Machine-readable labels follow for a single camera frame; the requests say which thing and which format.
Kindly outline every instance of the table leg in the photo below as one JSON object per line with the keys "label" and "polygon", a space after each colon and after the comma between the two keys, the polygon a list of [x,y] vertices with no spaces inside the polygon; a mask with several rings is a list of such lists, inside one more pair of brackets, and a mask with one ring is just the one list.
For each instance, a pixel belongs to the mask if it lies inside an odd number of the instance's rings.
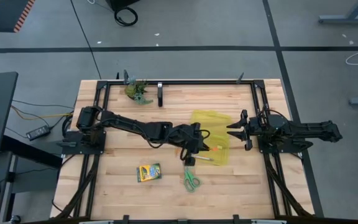
{"label": "table leg", "polygon": [[358,22],[358,3],[343,16],[319,16],[319,22]]}
{"label": "table leg", "polygon": [[62,158],[54,156],[51,153],[47,153],[36,147],[24,144],[9,136],[4,136],[1,143],[2,151],[11,151],[13,154],[23,157],[25,159],[32,160],[34,162],[41,163],[43,165],[59,169],[62,165]]}

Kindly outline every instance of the black cable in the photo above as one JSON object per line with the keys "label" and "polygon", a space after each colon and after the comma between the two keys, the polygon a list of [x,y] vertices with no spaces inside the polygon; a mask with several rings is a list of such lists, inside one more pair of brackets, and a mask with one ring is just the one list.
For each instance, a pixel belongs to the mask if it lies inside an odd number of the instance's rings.
{"label": "black cable", "polygon": [[[63,167],[68,161],[70,161],[70,159],[72,159],[74,156],[75,156],[75,154],[74,154],[74,155],[71,155],[69,158],[67,158],[67,159],[62,163],[62,165],[61,165],[60,168],[59,168],[59,172],[60,172],[60,169],[62,169],[62,167]],[[54,199],[52,199],[52,205],[53,205],[57,210],[59,210],[60,212],[63,211],[62,209],[60,209],[59,207],[57,207],[57,205],[55,205]]]}
{"label": "black cable", "polygon": [[100,71],[99,71],[98,64],[96,63],[96,59],[94,58],[94,55],[93,55],[92,47],[91,47],[91,45],[90,45],[90,42],[88,41],[88,38],[86,38],[84,28],[82,28],[82,25],[81,25],[81,22],[80,22],[80,18],[78,18],[78,14],[77,14],[77,11],[75,10],[73,0],[70,0],[70,2],[71,2],[71,5],[73,6],[73,10],[74,10],[74,13],[75,13],[75,17],[77,18],[78,24],[79,24],[80,27],[81,27],[81,31],[82,31],[82,33],[83,33],[83,35],[84,35],[84,37],[85,37],[86,43],[88,44],[89,50],[91,51],[91,55],[92,55],[92,58],[93,58],[94,66],[96,66],[96,69],[97,69],[97,71],[98,71],[99,78],[102,79],[102,76],[100,75]]}
{"label": "black cable", "polygon": [[[104,7],[102,5],[100,5],[99,3],[95,2],[95,4],[97,4],[98,6],[102,7],[102,8],[105,8],[107,10],[109,10],[110,12],[114,13],[114,20],[116,21],[116,23],[120,26],[123,26],[123,27],[127,27],[127,26],[133,26],[137,23],[139,17],[136,13],[135,10],[129,8],[129,7],[121,7],[119,9],[116,9],[115,11],[111,10],[110,8],[107,8],[107,7]],[[130,23],[127,23],[127,22],[124,22],[121,17],[118,16],[118,12],[121,12],[123,10],[128,10],[129,12],[131,12],[134,16],[135,16],[135,19],[133,22],[130,22]]]}
{"label": "black cable", "polygon": [[211,132],[210,131],[208,131],[208,130],[206,130],[206,129],[200,129],[200,130],[198,130],[199,132],[206,132],[207,133],[207,135],[204,137],[204,139],[207,139],[210,135],[211,135]]}
{"label": "black cable", "polygon": [[45,122],[45,124],[48,126],[48,128],[50,127],[49,124],[47,123],[47,121],[46,121],[45,119],[41,118],[40,116],[35,115],[35,114],[32,114],[32,113],[23,112],[23,111],[21,111],[19,108],[15,107],[15,106],[12,106],[12,108],[13,108],[14,110],[17,110],[17,111],[23,113],[23,114],[27,114],[27,115],[31,115],[31,116],[35,116],[36,118],[39,118],[39,119],[41,119],[42,121]]}
{"label": "black cable", "polygon": [[71,155],[69,158],[67,158],[67,159],[62,163],[62,165],[60,166],[59,169],[61,169],[61,168],[62,168],[68,161],[70,161],[70,159],[72,159],[74,156],[75,156],[75,154],[74,154],[74,155]]}
{"label": "black cable", "polygon": [[17,176],[17,175],[22,175],[22,174],[28,174],[29,172],[41,172],[41,171],[49,170],[49,169],[54,170],[53,168],[45,168],[45,169],[40,169],[40,170],[30,170],[30,171],[15,173],[15,176]]}
{"label": "black cable", "polygon": [[82,197],[82,194],[87,188],[88,184],[95,177],[95,173],[97,170],[98,170],[98,166],[96,165],[96,162],[94,160],[91,169],[89,170],[88,174],[84,179],[84,182],[78,187],[78,190],[75,192],[73,198],[66,205],[63,211],[60,214],[58,214],[56,217],[54,217],[54,219],[67,218],[70,215],[71,211],[74,209],[75,205],[79,202],[79,199]]}
{"label": "black cable", "polygon": [[26,103],[26,102],[19,101],[19,100],[12,100],[12,101],[13,101],[13,102],[17,102],[17,103],[23,103],[23,104],[26,104],[26,105],[31,105],[31,106],[57,106],[57,107],[62,107],[62,108],[74,109],[74,108],[71,107],[71,106],[63,106],[63,105],[38,105],[38,104],[33,104],[33,103]]}
{"label": "black cable", "polygon": [[190,156],[190,152],[189,152],[189,150],[185,149],[185,147],[183,146],[180,151],[180,160],[184,161],[188,156]]}
{"label": "black cable", "polygon": [[52,130],[63,118],[67,118],[67,117],[73,117],[73,113],[74,113],[74,111],[72,111],[72,112],[70,112],[70,115],[66,115],[66,116],[62,116],[54,125],[52,125],[51,127],[50,127],[50,130]]}
{"label": "black cable", "polygon": [[73,118],[73,115],[69,115],[66,117],[66,119],[63,121],[63,124],[62,124],[62,135],[63,137],[66,137],[66,132],[67,132],[67,129],[68,127],[70,126],[71,124],[71,119]]}
{"label": "black cable", "polygon": [[10,131],[12,131],[13,133],[17,134],[18,136],[20,136],[20,137],[22,137],[22,138],[28,139],[26,136],[23,136],[23,135],[17,133],[16,131],[14,131],[14,130],[8,128],[8,127],[5,127],[5,128],[8,129],[8,130],[10,130]]}
{"label": "black cable", "polygon": [[54,124],[52,125],[51,127],[49,127],[49,130],[51,131],[65,116],[62,116],[61,118],[59,118],[59,120]]}

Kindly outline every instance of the metal bracket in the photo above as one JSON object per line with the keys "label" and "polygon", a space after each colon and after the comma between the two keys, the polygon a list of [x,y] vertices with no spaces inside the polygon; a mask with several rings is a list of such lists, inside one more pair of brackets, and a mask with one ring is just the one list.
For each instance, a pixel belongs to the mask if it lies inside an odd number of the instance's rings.
{"label": "metal bracket", "polygon": [[100,155],[104,152],[106,132],[98,134],[98,146],[86,146],[81,143],[83,134],[78,131],[69,131],[66,138],[57,144],[62,147],[62,154],[65,155]]}
{"label": "metal bracket", "polygon": [[240,75],[240,77],[237,79],[236,84],[241,84],[242,77],[244,76],[244,72]]}
{"label": "metal bracket", "polygon": [[157,83],[157,98],[158,98],[158,107],[162,107],[162,83]]}
{"label": "metal bracket", "polygon": [[96,84],[96,90],[101,90],[107,85],[107,81],[98,81]]}
{"label": "metal bracket", "polygon": [[285,220],[251,220],[252,224],[286,224]]}
{"label": "metal bracket", "polygon": [[254,84],[257,85],[259,88],[265,88],[265,81],[263,80],[254,80]]}

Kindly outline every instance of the butcher block tabletop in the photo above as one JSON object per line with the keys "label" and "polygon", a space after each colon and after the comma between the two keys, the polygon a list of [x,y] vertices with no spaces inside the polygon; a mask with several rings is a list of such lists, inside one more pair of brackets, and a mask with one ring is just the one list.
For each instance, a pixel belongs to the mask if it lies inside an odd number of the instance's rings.
{"label": "butcher block tabletop", "polygon": [[[265,88],[270,109],[290,117],[279,79],[266,79]],[[76,100],[71,130],[82,107],[92,106],[97,80],[83,80]],[[142,122],[170,121],[173,125],[190,124],[194,110],[214,110],[239,121],[242,110],[255,116],[249,85],[164,85],[163,107],[157,105],[157,86],[146,88],[147,99],[154,102],[138,105],[124,93],[125,86],[114,85],[109,92],[108,110]],[[165,144],[152,149],[136,134],[106,128],[106,147],[99,161],[94,192],[92,220],[176,220],[176,219],[232,219],[274,218],[263,155],[254,138],[254,148],[244,150],[244,142],[230,137],[228,162],[214,166],[197,160],[193,173],[202,181],[195,192],[183,185],[183,163],[174,146]],[[91,167],[93,157],[89,159]],[[76,155],[61,169],[55,193],[59,208],[70,201],[78,188],[82,155]],[[310,193],[301,160],[291,154],[281,154],[281,162],[288,189],[303,206],[313,213]],[[137,182],[136,167],[159,163],[162,178]],[[276,187],[280,211],[283,213],[281,193]],[[88,192],[84,193],[80,216],[85,214]],[[59,214],[52,208],[51,217]]]}

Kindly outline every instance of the green scissors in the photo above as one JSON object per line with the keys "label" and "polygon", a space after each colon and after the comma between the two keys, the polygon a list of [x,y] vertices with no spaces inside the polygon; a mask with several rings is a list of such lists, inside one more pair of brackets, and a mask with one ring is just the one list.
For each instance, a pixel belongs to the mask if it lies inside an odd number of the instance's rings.
{"label": "green scissors", "polygon": [[195,177],[188,167],[185,166],[185,181],[184,185],[188,192],[196,191],[196,188],[201,185],[199,178]]}

